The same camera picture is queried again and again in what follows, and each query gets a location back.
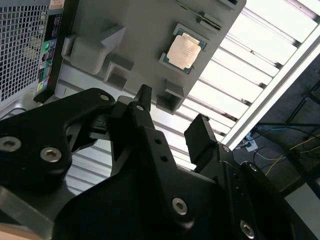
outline cable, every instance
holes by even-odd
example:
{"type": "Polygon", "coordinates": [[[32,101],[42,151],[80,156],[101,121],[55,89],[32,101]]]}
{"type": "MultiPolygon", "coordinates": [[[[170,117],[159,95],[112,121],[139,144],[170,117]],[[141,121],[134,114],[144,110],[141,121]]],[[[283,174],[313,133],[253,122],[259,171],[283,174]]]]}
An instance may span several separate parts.
{"type": "Polygon", "coordinates": [[[264,133],[260,134],[257,132],[257,134],[259,134],[259,136],[256,136],[255,138],[251,139],[251,140],[248,140],[248,141],[252,141],[252,140],[255,140],[257,138],[260,138],[261,136],[265,135],[266,133],[270,132],[270,131],[279,131],[279,130],[286,130],[286,129],[292,129],[292,130],[296,130],[296,131],[299,131],[299,132],[302,132],[304,134],[308,134],[308,136],[312,136],[314,138],[317,138],[318,140],[320,140],[320,137],[317,137],[315,135],[313,135],[312,133],[315,131],[313,130],[311,133],[307,132],[307,131],[303,131],[301,129],[298,129],[298,128],[295,128],[295,127],[291,127],[291,126],[288,126],[288,127],[283,127],[283,128],[264,128],[264,127],[258,127],[260,129],[266,129],[267,131],[265,131],[264,133]]]}
{"type": "Polygon", "coordinates": [[[248,140],[248,139],[247,139],[247,140],[248,140],[248,141],[256,140],[257,138],[260,138],[260,137],[262,137],[263,135],[265,135],[266,133],[268,133],[269,131],[271,131],[271,129],[265,131],[265,132],[262,133],[262,134],[256,132],[257,134],[259,134],[259,136],[256,136],[256,137],[252,138],[251,140],[248,140]]]}
{"type": "Polygon", "coordinates": [[[268,158],[268,157],[265,157],[265,156],[262,156],[260,153],[256,153],[259,157],[265,159],[265,160],[271,160],[271,161],[274,161],[274,160],[278,160],[278,158],[268,158]]]}
{"type": "Polygon", "coordinates": [[[256,154],[259,154],[258,152],[260,151],[260,150],[262,150],[262,149],[265,149],[267,146],[263,146],[263,147],[260,147],[257,151],[254,151],[254,154],[253,154],[253,163],[255,164],[255,165],[257,165],[256,164],[256,154]]]}
{"type": "MultiPolygon", "coordinates": [[[[305,144],[305,143],[311,141],[312,139],[318,138],[319,136],[320,136],[320,134],[317,135],[317,136],[313,136],[312,138],[309,138],[308,140],[303,141],[303,142],[301,142],[301,143],[299,143],[299,144],[291,147],[291,148],[290,148],[290,151],[293,150],[293,149],[295,149],[295,148],[297,148],[297,147],[299,147],[299,146],[301,146],[302,144],[305,144]]],[[[268,169],[268,171],[267,171],[266,174],[265,174],[266,176],[270,173],[271,169],[281,160],[282,157],[283,157],[283,155],[281,155],[281,156],[277,159],[277,161],[275,161],[275,162],[270,166],[270,168],[268,169]]]]}
{"type": "MultiPolygon", "coordinates": [[[[279,161],[278,164],[283,163],[285,160],[286,160],[286,159],[279,161]]],[[[260,168],[261,171],[262,171],[263,169],[265,169],[266,167],[271,166],[272,164],[273,164],[273,163],[270,163],[270,164],[267,164],[267,165],[263,166],[262,168],[260,168]]]]}
{"type": "Polygon", "coordinates": [[[302,133],[304,133],[304,134],[308,134],[308,136],[312,136],[313,138],[316,138],[316,139],[318,139],[318,140],[320,140],[320,137],[318,137],[318,136],[315,136],[315,135],[313,135],[312,133],[314,132],[311,132],[311,133],[309,133],[309,132],[307,132],[307,131],[303,131],[303,130],[301,130],[301,129],[299,129],[299,128],[295,128],[295,127],[287,127],[288,129],[293,129],[293,130],[296,130],[296,131],[299,131],[299,132],[302,132],[302,133]]]}
{"type": "Polygon", "coordinates": [[[312,149],[310,149],[310,150],[308,150],[308,151],[301,151],[300,153],[301,153],[301,154],[309,153],[309,152],[311,152],[311,151],[313,151],[313,150],[316,150],[316,149],[319,149],[319,148],[320,148],[320,145],[319,145],[319,146],[316,146],[316,147],[314,147],[314,148],[312,148],[312,149]]]}

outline black cable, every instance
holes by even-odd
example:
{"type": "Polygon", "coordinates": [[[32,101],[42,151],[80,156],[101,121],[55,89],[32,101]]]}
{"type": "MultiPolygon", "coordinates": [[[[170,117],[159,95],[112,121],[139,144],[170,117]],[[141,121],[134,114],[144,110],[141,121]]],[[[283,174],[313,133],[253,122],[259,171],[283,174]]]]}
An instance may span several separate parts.
{"type": "Polygon", "coordinates": [[[287,128],[287,129],[293,129],[293,130],[296,130],[296,131],[302,132],[302,133],[304,133],[304,134],[308,134],[308,136],[312,136],[312,137],[314,137],[314,138],[316,138],[316,139],[320,140],[320,137],[318,137],[318,136],[316,136],[316,135],[313,135],[313,134],[312,134],[314,131],[312,131],[311,133],[309,133],[309,132],[307,132],[307,131],[303,131],[303,130],[298,129],[298,128],[295,128],[295,127],[286,127],[286,128],[287,128]]]}
{"type": "Polygon", "coordinates": [[[253,163],[254,163],[255,165],[257,165],[257,164],[256,164],[256,155],[257,155],[257,153],[258,153],[260,150],[265,149],[266,147],[267,147],[267,146],[263,146],[263,147],[258,148],[256,151],[254,151],[252,161],[253,161],[253,163]]]}
{"type": "Polygon", "coordinates": [[[269,132],[269,131],[271,131],[272,129],[269,129],[269,130],[267,130],[267,131],[265,131],[264,133],[259,133],[259,132],[256,132],[256,134],[259,134],[259,136],[256,136],[256,137],[254,137],[254,138],[252,138],[251,140],[248,140],[248,141],[252,141],[252,140],[256,140],[257,138],[260,138],[260,137],[262,137],[263,135],[265,135],[267,132],[269,132]]]}
{"type": "MultiPolygon", "coordinates": [[[[276,164],[283,163],[283,162],[286,161],[286,160],[287,160],[287,159],[280,160],[280,161],[278,161],[276,164]]],[[[265,169],[266,167],[269,167],[269,166],[273,165],[274,163],[275,163],[275,162],[270,163],[270,164],[267,164],[267,165],[261,167],[261,168],[260,168],[261,171],[262,171],[263,169],[265,169]]]]}

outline screw hole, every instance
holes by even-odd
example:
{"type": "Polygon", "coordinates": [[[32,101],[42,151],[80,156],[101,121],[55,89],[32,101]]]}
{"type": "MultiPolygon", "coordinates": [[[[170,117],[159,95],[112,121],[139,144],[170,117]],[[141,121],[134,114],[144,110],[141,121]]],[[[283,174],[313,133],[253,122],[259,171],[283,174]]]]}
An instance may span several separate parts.
{"type": "Polygon", "coordinates": [[[163,155],[162,155],[162,156],[160,157],[160,159],[161,159],[163,162],[165,162],[165,163],[168,162],[168,158],[167,158],[166,156],[163,156],[163,155]]]}
{"type": "Polygon", "coordinates": [[[56,156],[57,156],[56,152],[53,151],[53,150],[48,150],[48,151],[45,153],[45,155],[47,155],[48,157],[56,157],[56,156]]]}
{"type": "Polygon", "coordinates": [[[14,141],[8,140],[8,141],[5,141],[5,142],[3,143],[3,145],[4,145],[5,147],[13,147],[13,146],[16,145],[16,143],[15,143],[14,141]]]}
{"type": "Polygon", "coordinates": [[[233,176],[234,176],[234,178],[235,178],[236,180],[238,180],[238,181],[240,180],[240,177],[239,177],[237,174],[234,173],[233,176]]]}
{"type": "Polygon", "coordinates": [[[184,209],[184,205],[181,202],[177,202],[175,205],[181,210],[184,209]]]}
{"type": "Polygon", "coordinates": [[[159,144],[159,145],[162,144],[162,141],[160,139],[155,139],[154,141],[156,144],[159,144]]]}
{"type": "Polygon", "coordinates": [[[238,194],[243,195],[243,192],[241,191],[241,189],[239,187],[236,187],[235,190],[238,192],[238,194]]]}

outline black metal bracket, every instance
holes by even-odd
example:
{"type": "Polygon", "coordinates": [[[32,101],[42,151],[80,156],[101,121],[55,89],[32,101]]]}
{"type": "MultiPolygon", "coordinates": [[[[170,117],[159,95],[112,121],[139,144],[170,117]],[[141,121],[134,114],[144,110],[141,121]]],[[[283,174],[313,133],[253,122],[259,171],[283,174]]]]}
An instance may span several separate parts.
{"type": "Polygon", "coordinates": [[[43,190],[62,184],[74,146],[89,146],[95,141],[89,139],[88,132],[82,134],[83,124],[108,114],[114,104],[110,94],[92,88],[2,120],[1,145],[9,145],[9,149],[0,151],[0,184],[43,190]],[[10,145],[18,149],[10,151],[10,145]]]}
{"type": "Polygon", "coordinates": [[[218,143],[209,124],[209,118],[199,114],[185,131],[185,139],[195,169],[207,178],[215,180],[224,191],[229,209],[229,221],[233,234],[239,239],[259,239],[245,178],[235,162],[232,151],[218,143]],[[250,226],[248,235],[243,225],[250,226]]]}
{"type": "Polygon", "coordinates": [[[0,185],[15,193],[53,193],[72,153],[109,139],[111,177],[67,203],[52,239],[293,240],[299,233],[315,239],[292,209],[277,215],[273,208],[286,207],[285,200],[254,165],[235,162],[232,151],[217,142],[208,117],[198,115],[185,132],[195,172],[177,167],[150,106],[147,86],[135,99],[116,103],[108,93],[90,89],[0,121],[0,185]],[[264,197],[270,197],[272,217],[285,223],[264,221],[273,221],[262,207],[264,197]]]}

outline yellow cable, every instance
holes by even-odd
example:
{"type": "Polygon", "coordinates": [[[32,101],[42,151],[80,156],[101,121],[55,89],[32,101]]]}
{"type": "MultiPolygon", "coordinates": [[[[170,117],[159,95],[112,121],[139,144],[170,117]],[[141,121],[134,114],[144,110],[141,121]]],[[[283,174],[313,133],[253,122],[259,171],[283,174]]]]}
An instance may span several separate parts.
{"type": "MultiPolygon", "coordinates": [[[[317,135],[317,136],[313,136],[313,137],[309,138],[308,140],[303,141],[303,142],[301,142],[301,143],[293,146],[292,148],[290,148],[290,151],[293,150],[293,149],[295,149],[295,148],[297,148],[297,147],[299,147],[299,146],[302,145],[302,144],[305,144],[305,143],[311,141],[312,139],[315,139],[315,138],[319,137],[319,136],[320,136],[320,134],[317,135]]],[[[275,161],[274,164],[272,164],[272,165],[269,167],[268,171],[267,171],[266,174],[265,174],[266,176],[267,176],[268,173],[271,171],[271,169],[274,167],[274,165],[276,165],[276,164],[280,161],[280,159],[281,159],[282,157],[283,157],[283,155],[281,155],[281,156],[277,159],[277,161],[275,161]]]]}

